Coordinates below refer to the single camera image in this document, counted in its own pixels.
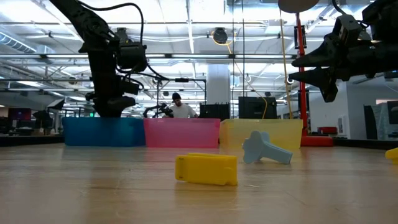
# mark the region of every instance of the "wooden table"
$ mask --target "wooden table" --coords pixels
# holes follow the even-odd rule
[[[186,152],[206,151],[1,148],[0,223],[398,223],[398,166],[384,151],[303,148],[291,165],[238,159],[237,187],[177,182],[174,157]]]

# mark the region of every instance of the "yellow block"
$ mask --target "yellow block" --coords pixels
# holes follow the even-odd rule
[[[398,165],[398,148],[388,150],[386,152],[386,159],[391,159],[394,165]]]
[[[226,119],[220,126],[220,146],[242,148],[252,131],[266,131],[274,145],[297,150],[300,148],[302,129],[301,119]]]
[[[175,158],[175,179],[196,184],[238,184],[236,156],[188,153]]]

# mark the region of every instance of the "black beanie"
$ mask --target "black beanie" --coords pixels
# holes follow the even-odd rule
[[[173,101],[177,99],[181,100],[181,96],[178,93],[173,93]]]

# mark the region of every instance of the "person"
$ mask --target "person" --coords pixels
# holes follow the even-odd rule
[[[173,111],[174,118],[197,118],[196,112],[185,103],[181,102],[181,96],[178,93],[173,93],[174,105],[170,107]]]

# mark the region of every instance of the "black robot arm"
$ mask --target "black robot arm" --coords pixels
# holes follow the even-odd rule
[[[142,115],[143,115],[145,118],[148,118],[147,113],[148,113],[149,111],[151,111],[151,110],[154,110],[154,109],[159,109],[160,112],[156,112],[156,114],[153,115],[152,118],[155,118],[156,115],[161,114],[161,113],[164,113],[164,114],[165,114],[166,116],[168,116],[169,118],[174,118],[173,110],[171,110],[165,103],[162,103],[161,105],[156,105],[156,106],[152,106],[152,107],[146,108],[145,111],[144,111],[144,113],[143,113]]]
[[[362,15],[362,21],[345,13],[339,16],[319,48],[292,62],[295,67],[316,69],[293,73],[289,78],[319,87],[323,99],[332,102],[338,91],[337,80],[345,82],[355,75],[373,78],[378,72],[398,70],[398,0],[376,0]]]
[[[147,67],[146,46],[142,42],[128,41],[127,36],[116,35],[100,16],[88,9],[95,8],[85,3],[77,0],[50,2],[70,20],[84,41],[79,53],[88,54],[94,83],[94,92],[88,93],[86,99],[94,101],[94,109],[100,116],[120,117],[125,108],[136,104],[134,98],[123,94],[138,94],[139,85],[126,82],[125,78],[116,75],[115,69],[118,65],[119,70],[129,69],[129,74],[144,71]]]

